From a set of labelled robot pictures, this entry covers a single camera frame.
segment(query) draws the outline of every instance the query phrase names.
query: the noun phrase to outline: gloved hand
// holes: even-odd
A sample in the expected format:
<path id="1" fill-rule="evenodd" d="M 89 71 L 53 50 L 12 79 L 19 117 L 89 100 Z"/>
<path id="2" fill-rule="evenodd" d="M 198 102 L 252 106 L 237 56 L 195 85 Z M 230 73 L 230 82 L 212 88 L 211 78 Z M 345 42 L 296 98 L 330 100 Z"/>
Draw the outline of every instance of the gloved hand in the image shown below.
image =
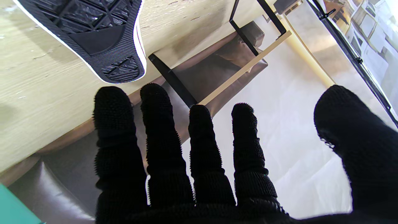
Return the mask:
<path id="1" fill-rule="evenodd" d="M 309 220 L 290 218 L 276 200 L 276 191 L 267 176 L 268 170 L 264 168 L 264 155 L 257 138 L 257 119 L 253 109 L 245 103 L 236 104 L 232 110 L 237 205 L 221 167 L 210 113 L 205 106 L 191 108 L 188 129 L 194 199 L 167 93 L 157 84 L 147 84 L 140 94 L 147 134 L 150 206 L 146 200 L 146 173 L 137 146 L 132 106 L 121 89 L 103 87 L 96 95 L 94 108 L 99 137 L 95 161 L 100 178 L 97 187 L 103 191 L 98 199 L 96 223 L 335 223 L 373 220 L 360 210 L 349 215 Z M 325 93 L 317 107 L 324 110 L 330 106 L 336 108 L 333 111 L 338 111 L 340 104 L 329 105 L 328 102 Z M 333 133 L 335 129 L 328 129 L 330 121 L 327 114 L 315 114 L 319 132 L 341 138 Z"/>

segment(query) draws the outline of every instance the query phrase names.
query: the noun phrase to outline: wooden slat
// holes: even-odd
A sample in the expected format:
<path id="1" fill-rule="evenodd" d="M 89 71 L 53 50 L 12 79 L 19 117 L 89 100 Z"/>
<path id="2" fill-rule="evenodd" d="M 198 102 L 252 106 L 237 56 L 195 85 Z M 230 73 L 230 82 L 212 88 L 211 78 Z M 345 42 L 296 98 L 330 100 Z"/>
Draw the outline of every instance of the wooden slat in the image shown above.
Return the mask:
<path id="1" fill-rule="evenodd" d="M 283 34 L 276 41 L 274 41 L 270 46 L 268 46 L 263 52 L 257 55 L 253 60 L 247 63 L 243 68 L 237 71 L 233 76 L 231 76 L 227 81 L 221 84 L 218 88 L 216 88 L 211 94 L 209 94 L 206 98 L 204 98 L 199 104 L 206 105 L 212 99 L 214 99 L 218 94 L 224 91 L 228 86 L 234 83 L 238 78 L 240 78 L 244 73 L 246 73 L 251 67 L 257 64 L 261 59 L 263 59 L 267 54 L 269 54 L 272 50 L 274 50 L 279 44 L 281 44 L 284 40 L 290 37 L 292 33 L 290 31 Z"/>

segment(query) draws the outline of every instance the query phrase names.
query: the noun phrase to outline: shoe sole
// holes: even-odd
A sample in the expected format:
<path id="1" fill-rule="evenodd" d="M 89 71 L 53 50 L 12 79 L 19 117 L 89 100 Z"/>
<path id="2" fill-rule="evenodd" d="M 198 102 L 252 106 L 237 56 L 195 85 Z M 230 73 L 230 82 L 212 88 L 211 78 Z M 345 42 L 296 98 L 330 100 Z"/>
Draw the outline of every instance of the shoe sole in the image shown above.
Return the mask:
<path id="1" fill-rule="evenodd" d="M 126 83 L 145 75 L 146 57 L 138 19 L 144 0 L 14 2 L 101 80 Z"/>

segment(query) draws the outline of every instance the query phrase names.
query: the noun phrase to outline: metal bar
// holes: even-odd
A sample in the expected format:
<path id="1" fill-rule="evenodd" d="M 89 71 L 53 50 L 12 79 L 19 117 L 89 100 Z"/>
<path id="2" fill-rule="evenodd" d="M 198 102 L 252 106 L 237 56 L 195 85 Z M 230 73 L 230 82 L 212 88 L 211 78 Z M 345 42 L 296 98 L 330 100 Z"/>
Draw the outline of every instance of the metal bar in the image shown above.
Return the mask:
<path id="1" fill-rule="evenodd" d="M 198 104 L 196 99 L 187 90 L 184 84 L 163 61 L 161 61 L 154 54 L 151 54 L 148 58 L 189 108 L 195 104 Z"/>
<path id="2" fill-rule="evenodd" d="M 239 4 L 239 0 L 235 0 L 234 7 L 232 8 L 231 17 L 229 18 L 230 22 L 234 19 L 234 15 L 236 12 L 236 8 L 238 7 L 238 4 Z"/>
<path id="3" fill-rule="evenodd" d="M 245 44 L 249 47 L 249 49 L 253 52 L 255 56 L 258 55 L 258 52 L 256 48 L 253 46 L 253 44 L 249 41 L 249 39 L 246 37 L 246 35 L 242 32 L 242 30 L 238 27 L 238 25 L 235 23 L 234 20 L 229 21 L 232 27 L 236 30 L 240 38 L 245 42 Z"/>
<path id="4" fill-rule="evenodd" d="M 319 6 L 319 11 L 315 6 L 309 2 L 310 7 L 312 10 L 315 12 L 315 14 L 321 18 L 322 16 L 325 15 L 323 12 L 321 6 L 319 5 L 316 0 L 315 4 Z M 394 115 L 390 111 L 391 105 L 389 104 L 388 100 L 384 96 L 384 94 L 379 90 L 377 85 L 373 82 L 371 79 L 369 72 L 365 69 L 365 67 L 362 66 L 362 60 L 356 55 L 356 53 L 351 49 L 349 43 L 345 39 L 345 37 L 341 34 L 339 30 L 332 24 L 332 22 L 329 19 L 324 19 L 321 20 L 321 22 L 324 24 L 324 26 L 328 29 L 329 33 L 333 36 L 333 38 L 336 40 L 337 44 L 340 46 L 344 54 L 347 56 L 348 60 L 351 62 L 351 64 L 354 66 L 354 68 L 357 70 L 359 75 L 362 77 L 362 79 L 365 81 L 366 85 L 369 87 L 369 89 L 372 91 L 372 93 L 375 95 L 375 97 L 379 100 L 379 102 L 382 104 L 384 109 L 386 110 L 387 114 L 390 116 L 392 121 L 394 122 L 395 126 L 398 128 L 398 121 L 395 119 Z"/>
<path id="5" fill-rule="evenodd" d="M 265 0 L 257 0 L 257 2 L 261 5 L 265 13 L 268 15 L 268 17 L 271 19 L 271 21 L 274 23 L 276 28 L 279 30 L 281 33 L 280 36 L 282 36 L 284 33 L 286 33 L 286 29 L 281 23 L 281 21 L 276 17 L 275 13 L 272 11 L 270 6 L 267 4 Z"/>

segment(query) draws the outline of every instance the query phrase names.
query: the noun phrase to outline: wooden table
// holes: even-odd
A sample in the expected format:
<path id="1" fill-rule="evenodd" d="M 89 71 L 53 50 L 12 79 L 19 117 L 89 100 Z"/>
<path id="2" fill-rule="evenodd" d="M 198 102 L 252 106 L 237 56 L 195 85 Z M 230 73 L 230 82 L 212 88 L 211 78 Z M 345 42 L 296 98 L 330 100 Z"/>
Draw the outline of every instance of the wooden table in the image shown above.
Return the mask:
<path id="1" fill-rule="evenodd" d="M 267 2 L 272 7 L 275 0 Z M 174 67 L 234 30 L 234 0 L 146 0 L 140 16 L 146 55 L 165 55 Z M 92 116 L 99 80 L 71 51 L 39 28 L 12 0 L 0 15 L 0 173 Z M 243 26 L 263 14 L 256 0 L 239 4 Z M 130 94 L 160 73 L 148 61 L 146 76 L 119 84 Z"/>

